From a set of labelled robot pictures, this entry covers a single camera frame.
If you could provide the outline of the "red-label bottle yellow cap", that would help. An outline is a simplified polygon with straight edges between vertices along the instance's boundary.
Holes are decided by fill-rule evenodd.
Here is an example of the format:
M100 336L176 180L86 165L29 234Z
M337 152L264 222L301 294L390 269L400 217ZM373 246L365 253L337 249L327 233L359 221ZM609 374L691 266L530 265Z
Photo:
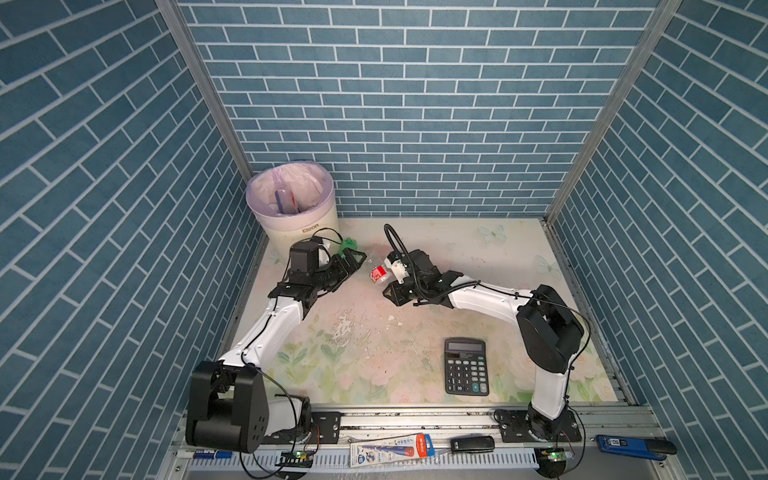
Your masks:
M376 266L370 273L371 281L377 285L387 283L391 280L392 276L391 266L387 262Z

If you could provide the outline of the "green plastic bottle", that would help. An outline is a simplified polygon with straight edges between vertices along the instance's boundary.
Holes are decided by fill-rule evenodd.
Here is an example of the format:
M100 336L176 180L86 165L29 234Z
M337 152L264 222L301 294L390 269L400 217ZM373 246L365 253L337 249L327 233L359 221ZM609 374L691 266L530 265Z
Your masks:
M352 238L347 237L340 243L338 253L344 257L347 254L357 255L360 251L358 250L357 242Z

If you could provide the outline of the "clear bottle blue cap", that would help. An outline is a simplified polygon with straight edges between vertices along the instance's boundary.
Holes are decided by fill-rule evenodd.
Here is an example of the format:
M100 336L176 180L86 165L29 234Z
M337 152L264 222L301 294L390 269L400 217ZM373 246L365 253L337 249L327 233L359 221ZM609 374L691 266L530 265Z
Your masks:
M274 195L277 210L281 215L296 215L300 212L294 193L290 189L277 188Z

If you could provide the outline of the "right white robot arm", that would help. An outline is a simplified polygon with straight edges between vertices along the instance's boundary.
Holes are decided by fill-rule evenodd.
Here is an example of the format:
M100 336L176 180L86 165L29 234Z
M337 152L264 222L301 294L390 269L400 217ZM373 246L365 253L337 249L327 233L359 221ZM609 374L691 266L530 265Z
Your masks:
M526 417L529 432L542 441L556 438L566 418L570 372L583 351L584 326L552 287L517 290L453 270L441 272L421 250L392 252L371 272L376 279L386 274L393 280L383 295L397 306L412 302L471 310L517 326L536 367Z

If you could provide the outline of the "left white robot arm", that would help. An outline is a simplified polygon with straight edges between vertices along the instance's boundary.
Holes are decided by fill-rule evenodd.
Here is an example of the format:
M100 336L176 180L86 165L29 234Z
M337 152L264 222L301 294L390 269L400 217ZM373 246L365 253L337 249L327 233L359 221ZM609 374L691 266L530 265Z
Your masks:
M330 254L322 240L295 243L281 280L245 336L215 361L203 361L191 375L186 443L250 454L277 435L289 442L311 426L311 403L290 395L266 371L289 334L321 296L334 292L367 260L358 250ZM279 386L269 398L265 384Z

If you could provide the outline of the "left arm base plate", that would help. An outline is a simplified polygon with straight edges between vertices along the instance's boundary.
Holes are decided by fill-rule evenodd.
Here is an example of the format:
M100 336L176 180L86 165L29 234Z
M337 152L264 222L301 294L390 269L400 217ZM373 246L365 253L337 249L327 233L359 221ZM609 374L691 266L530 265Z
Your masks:
M263 443L288 445L293 442L336 445L339 442L342 414L338 411L312 412L311 417L302 414L299 425L291 420L288 427L267 435Z

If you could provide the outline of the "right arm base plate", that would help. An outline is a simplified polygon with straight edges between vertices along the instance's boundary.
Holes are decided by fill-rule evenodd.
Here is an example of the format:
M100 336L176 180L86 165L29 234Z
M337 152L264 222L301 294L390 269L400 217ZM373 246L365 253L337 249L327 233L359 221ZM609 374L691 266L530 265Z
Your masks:
M538 413L531 406L526 410L496 409L492 418L499 425L505 443L554 443L560 440L575 443L583 439L583 429L568 408L554 420Z

